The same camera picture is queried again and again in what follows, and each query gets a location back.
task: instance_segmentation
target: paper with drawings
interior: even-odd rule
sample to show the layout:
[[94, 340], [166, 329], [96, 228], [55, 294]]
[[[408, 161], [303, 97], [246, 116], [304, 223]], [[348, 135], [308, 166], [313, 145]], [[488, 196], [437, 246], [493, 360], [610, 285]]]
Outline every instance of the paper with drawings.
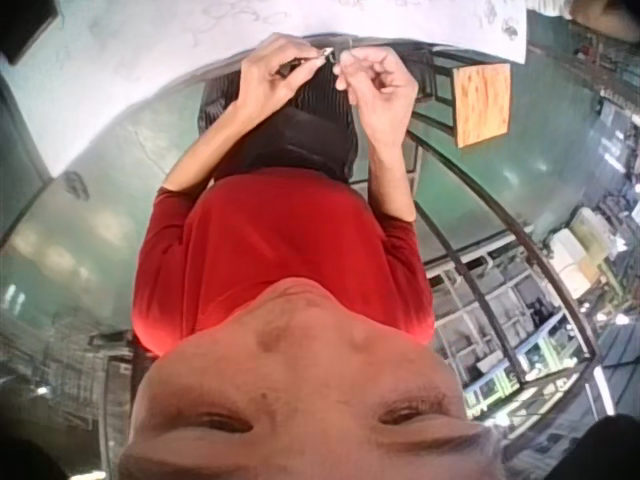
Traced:
[[110, 123], [164, 87], [270, 33], [455, 45], [523, 62], [524, 0], [59, 0], [16, 67], [0, 59], [54, 176]]
[[222, 0], [206, 7], [202, 29], [273, 26], [310, 35], [336, 32], [409, 38], [479, 50], [524, 63], [524, 0]]

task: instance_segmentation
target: red shirt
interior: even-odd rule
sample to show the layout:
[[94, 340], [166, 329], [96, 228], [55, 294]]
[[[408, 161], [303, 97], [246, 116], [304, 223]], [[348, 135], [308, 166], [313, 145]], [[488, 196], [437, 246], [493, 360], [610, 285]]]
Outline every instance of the red shirt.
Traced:
[[419, 341], [433, 335], [413, 225], [374, 215], [320, 173], [288, 168], [226, 178], [199, 199], [160, 190], [140, 251], [133, 327], [162, 355], [291, 277]]

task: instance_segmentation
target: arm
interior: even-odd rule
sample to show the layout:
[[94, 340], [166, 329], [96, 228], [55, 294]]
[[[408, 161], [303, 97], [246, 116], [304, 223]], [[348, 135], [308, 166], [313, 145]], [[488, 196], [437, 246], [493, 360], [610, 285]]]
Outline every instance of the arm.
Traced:
[[[294, 58], [313, 58], [286, 79], [276, 74]], [[275, 34], [242, 62], [240, 93], [222, 116], [171, 169], [163, 187], [174, 192], [202, 190], [213, 169], [245, 134], [287, 103], [325, 62], [320, 51], [299, 38]]]
[[402, 142], [409, 126], [418, 84], [390, 48], [344, 52], [336, 88], [356, 105], [369, 143], [369, 203], [374, 211], [412, 223], [413, 195], [405, 170]]
[[375, 212], [413, 223], [416, 208], [405, 170], [402, 149], [369, 157], [369, 203]]

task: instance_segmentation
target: eye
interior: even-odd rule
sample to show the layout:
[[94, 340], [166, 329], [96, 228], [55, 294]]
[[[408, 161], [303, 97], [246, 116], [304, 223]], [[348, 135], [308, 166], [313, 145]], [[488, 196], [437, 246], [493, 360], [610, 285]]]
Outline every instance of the eye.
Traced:
[[424, 415], [424, 413], [418, 405], [407, 405], [383, 413], [378, 421], [383, 425], [397, 426], [410, 422], [414, 418]]
[[397, 402], [380, 415], [378, 421], [382, 425], [398, 426], [425, 415], [446, 415], [444, 396], [421, 398], [411, 401]]
[[200, 419], [199, 424], [211, 430], [224, 433], [243, 434], [253, 430], [253, 425], [248, 421], [219, 413], [204, 415]]

